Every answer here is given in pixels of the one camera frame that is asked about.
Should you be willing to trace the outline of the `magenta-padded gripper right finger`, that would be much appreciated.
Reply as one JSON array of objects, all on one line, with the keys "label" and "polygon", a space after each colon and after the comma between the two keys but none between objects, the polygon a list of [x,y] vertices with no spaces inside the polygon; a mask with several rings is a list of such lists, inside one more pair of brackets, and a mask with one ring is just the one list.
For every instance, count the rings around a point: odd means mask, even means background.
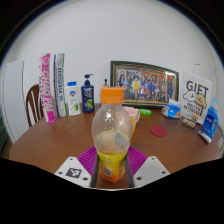
[{"label": "magenta-padded gripper right finger", "polygon": [[133,147],[127,152],[126,169],[130,188],[143,187],[170,174],[156,156],[147,157]]}]

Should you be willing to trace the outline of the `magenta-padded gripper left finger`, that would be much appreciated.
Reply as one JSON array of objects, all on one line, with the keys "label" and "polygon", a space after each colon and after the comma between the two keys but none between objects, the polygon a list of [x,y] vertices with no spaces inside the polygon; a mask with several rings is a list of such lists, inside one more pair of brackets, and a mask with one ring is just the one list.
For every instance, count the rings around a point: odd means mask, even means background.
[{"label": "magenta-padded gripper left finger", "polygon": [[78,157],[68,157],[55,175],[84,188],[95,188],[98,176],[96,149],[91,147]]}]

